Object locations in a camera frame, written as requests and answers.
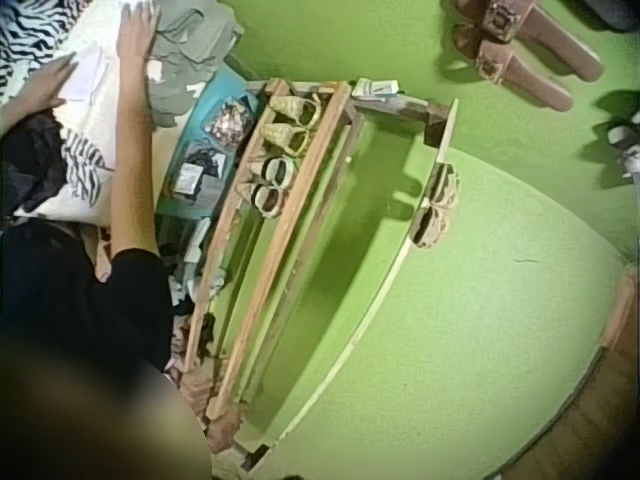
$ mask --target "wooden floor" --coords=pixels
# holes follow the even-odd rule
[[[584,383],[550,426],[497,473],[503,480],[592,478],[637,418],[636,294],[615,344],[600,350]]]

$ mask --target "black sleeve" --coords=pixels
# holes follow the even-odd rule
[[[113,309],[139,333],[141,354],[162,371],[170,357],[173,314],[160,258],[140,249],[119,252],[104,290]]]

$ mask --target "zebra print pillow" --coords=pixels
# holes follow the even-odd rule
[[[90,0],[0,0],[0,98],[18,62],[48,62]],[[26,78],[20,79],[20,85]]]

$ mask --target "person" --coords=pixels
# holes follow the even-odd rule
[[[155,239],[146,61],[157,15],[149,3],[122,10],[120,93],[111,198],[112,269],[99,282],[81,240],[31,219],[0,238],[0,334],[5,344],[56,355],[120,391],[144,361],[162,371],[170,356],[172,309]],[[25,117],[63,103],[72,56],[44,65],[1,110],[0,136]]]

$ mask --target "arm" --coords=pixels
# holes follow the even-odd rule
[[[153,219],[151,120],[146,91],[147,53],[156,17],[148,3],[122,10],[118,37],[120,97],[116,173],[111,196],[112,255],[140,248],[158,254]]]
[[[0,108],[0,138],[23,118],[64,104],[64,100],[58,98],[58,92],[76,66],[71,63],[73,55],[43,65],[29,77],[18,95]]]

